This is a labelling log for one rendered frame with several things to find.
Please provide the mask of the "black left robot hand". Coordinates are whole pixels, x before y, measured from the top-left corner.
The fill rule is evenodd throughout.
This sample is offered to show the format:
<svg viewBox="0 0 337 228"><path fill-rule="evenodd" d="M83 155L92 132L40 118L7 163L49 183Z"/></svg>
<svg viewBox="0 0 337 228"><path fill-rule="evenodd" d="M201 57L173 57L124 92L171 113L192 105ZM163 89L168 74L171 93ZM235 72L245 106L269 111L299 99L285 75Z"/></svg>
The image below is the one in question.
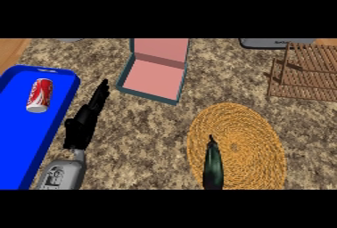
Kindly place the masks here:
<svg viewBox="0 0 337 228"><path fill-rule="evenodd" d="M81 106L75 117L69 118L65 122L65 149L84 150L87 148L108 96L109 86L108 80L105 79L95 90L90 102Z"/></svg>

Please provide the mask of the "round woven yellow placemat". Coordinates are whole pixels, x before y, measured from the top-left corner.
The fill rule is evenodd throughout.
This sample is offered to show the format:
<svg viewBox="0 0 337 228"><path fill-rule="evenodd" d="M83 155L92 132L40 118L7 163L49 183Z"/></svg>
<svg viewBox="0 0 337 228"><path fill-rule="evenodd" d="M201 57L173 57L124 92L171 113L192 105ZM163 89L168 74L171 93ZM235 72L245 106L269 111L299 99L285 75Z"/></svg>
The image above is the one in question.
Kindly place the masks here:
<svg viewBox="0 0 337 228"><path fill-rule="evenodd" d="M192 174L202 184L207 143L213 136L223 160L225 189L281 189L287 161L268 120L238 103L217 103L197 115L186 135Z"/></svg>

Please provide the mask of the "brown wooden tiered shelf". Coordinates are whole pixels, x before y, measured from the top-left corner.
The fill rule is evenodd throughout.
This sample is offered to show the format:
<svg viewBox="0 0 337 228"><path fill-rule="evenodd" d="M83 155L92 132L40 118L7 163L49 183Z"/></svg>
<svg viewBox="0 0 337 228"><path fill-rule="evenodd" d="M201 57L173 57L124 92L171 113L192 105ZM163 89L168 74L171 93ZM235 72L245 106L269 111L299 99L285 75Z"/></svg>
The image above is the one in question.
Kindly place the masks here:
<svg viewBox="0 0 337 228"><path fill-rule="evenodd" d="M268 95L337 102L337 46L287 44L272 60Z"/></svg>

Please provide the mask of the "red and white can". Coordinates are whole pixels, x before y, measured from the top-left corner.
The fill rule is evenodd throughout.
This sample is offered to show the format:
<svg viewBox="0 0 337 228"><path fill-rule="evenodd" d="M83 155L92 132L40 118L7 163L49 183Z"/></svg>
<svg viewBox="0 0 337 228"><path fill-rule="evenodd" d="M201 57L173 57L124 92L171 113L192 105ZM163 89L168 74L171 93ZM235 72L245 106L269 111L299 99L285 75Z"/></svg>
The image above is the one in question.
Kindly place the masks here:
<svg viewBox="0 0 337 228"><path fill-rule="evenodd" d="M27 111L43 113L50 107L53 93L53 81L49 78L38 78L31 86L30 99L27 102Z"/></svg>

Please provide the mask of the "blue tray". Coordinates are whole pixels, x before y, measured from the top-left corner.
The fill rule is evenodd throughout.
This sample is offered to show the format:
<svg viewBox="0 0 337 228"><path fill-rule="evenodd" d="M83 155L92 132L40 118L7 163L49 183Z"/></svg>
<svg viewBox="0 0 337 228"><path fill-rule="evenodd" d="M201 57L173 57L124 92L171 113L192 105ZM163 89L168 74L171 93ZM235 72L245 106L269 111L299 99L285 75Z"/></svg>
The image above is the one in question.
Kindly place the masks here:
<svg viewBox="0 0 337 228"><path fill-rule="evenodd" d="M27 111L31 86L38 78L53 81L50 107ZM78 90L69 69L16 65L0 77L0 190L27 190Z"/></svg>

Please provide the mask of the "teal box with pink inside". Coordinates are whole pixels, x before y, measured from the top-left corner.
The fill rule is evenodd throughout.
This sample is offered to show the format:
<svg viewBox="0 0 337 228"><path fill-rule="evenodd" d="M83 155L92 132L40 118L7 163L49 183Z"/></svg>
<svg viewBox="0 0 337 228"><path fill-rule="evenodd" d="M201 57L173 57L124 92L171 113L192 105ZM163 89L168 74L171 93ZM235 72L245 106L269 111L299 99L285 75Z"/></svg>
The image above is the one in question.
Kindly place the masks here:
<svg viewBox="0 0 337 228"><path fill-rule="evenodd" d="M188 45L188 38L132 38L117 90L176 105L186 77Z"/></svg>

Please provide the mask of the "dark green cucumber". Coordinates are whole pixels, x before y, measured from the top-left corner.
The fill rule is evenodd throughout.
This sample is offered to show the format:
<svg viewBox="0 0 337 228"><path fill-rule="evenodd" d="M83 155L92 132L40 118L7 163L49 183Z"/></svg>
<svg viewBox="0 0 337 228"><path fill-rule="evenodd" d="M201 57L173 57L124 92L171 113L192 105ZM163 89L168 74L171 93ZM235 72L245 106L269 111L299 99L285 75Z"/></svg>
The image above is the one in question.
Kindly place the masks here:
<svg viewBox="0 0 337 228"><path fill-rule="evenodd" d="M223 162L217 142L210 136L205 151L205 162L202 171L202 187L205 190L223 188Z"/></svg>

